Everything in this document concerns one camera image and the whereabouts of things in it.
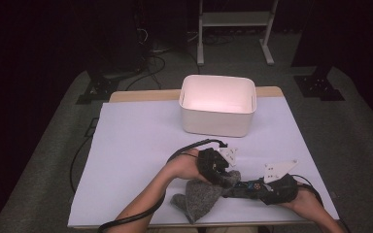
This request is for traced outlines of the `person's right hand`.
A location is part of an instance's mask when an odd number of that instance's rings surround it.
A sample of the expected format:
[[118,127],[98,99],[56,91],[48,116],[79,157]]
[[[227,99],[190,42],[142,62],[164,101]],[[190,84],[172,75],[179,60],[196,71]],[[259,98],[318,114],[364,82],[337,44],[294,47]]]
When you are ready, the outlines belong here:
[[317,214],[322,205],[310,189],[299,187],[295,198],[282,204],[282,207],[292,210],[299,216],[308,218],[313,214]]

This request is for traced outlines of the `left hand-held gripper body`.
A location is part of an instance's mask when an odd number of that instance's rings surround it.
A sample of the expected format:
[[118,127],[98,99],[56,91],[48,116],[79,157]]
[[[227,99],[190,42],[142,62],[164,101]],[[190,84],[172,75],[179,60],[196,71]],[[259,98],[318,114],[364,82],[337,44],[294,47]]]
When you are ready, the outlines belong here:
[[229,163],[214,149],[205,149],[198,153],[198,171],[211,184],[222,188],[231,188],[237,184],[239,175],[235,171],[228,173],[228,167]]

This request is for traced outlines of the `person's left hand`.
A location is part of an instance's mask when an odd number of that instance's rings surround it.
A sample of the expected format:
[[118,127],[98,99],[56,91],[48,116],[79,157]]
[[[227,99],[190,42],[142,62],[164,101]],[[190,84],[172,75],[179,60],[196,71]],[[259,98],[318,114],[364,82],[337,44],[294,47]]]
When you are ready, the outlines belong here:
[[199,173],[197,168],[198,153],[199,150],[197,149],[182,152],[164,166],[164,174],[170,180],[200,180],[206,183],[207,180]]

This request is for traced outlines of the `white plastic bin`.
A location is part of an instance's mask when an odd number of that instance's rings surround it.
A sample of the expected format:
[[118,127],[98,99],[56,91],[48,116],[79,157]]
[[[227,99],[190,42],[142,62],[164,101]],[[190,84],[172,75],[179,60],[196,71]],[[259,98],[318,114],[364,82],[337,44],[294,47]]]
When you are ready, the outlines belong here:
[[179,105],[188,133],[244,137],[257,107],[255,85],[247,78],[189,75]]

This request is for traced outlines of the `grey cloth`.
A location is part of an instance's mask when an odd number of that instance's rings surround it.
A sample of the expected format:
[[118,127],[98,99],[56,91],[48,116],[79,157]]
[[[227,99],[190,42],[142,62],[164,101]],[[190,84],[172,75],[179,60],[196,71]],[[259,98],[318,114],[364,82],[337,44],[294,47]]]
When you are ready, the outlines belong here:
[[227,172],[224,177],[227,187],[190,180],[186,183],[186,192],[173,195],[170,203],[185,215],[190,224],[194,224],[211,211],[223,194],[241,181],[241,173],[235,170]]

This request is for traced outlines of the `black stand base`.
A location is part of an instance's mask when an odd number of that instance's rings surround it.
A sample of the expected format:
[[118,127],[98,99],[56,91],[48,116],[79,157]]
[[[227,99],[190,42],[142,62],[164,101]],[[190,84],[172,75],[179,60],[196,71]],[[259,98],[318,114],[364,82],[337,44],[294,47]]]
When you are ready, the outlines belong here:
[[92,101],[109,100],[118,89],[119,81],[109,79],[98,71],[88,70],[89,84],[77,100],[78,105],[90,104]]
[[341,92],[327,78],[331,66],[318,66],[311,75],[294,76],[304,97],[320,98],[322,101],[344,101]]

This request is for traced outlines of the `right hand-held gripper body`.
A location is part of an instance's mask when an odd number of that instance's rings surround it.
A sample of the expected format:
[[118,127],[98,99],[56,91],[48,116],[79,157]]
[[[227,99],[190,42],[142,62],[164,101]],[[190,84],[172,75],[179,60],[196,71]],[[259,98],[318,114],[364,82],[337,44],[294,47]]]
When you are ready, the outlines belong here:
[[296,159],[266,163],[261,186],[265,188],[260,200],[266,205],[287,203],[297,194],[295,179],[289,172],[298,164]]

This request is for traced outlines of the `white metal stand frame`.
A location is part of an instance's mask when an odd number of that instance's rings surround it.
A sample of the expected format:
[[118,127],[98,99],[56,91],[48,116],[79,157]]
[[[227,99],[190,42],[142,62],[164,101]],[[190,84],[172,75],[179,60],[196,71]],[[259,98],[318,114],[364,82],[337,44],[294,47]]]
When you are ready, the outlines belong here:
[[273,0],[271,9],[263,12],[214,12],[206,13],[203,11],[203,0],[199,0],[198,14],[198,42],[196,62],[198,65],[204,64],[204,44],[203,32],[209,27],[250,27],[264,26],[264,37],[259,40],[265,61],[272,66],[275,61],[272,57],[268,42],[272,31],[279,0]]

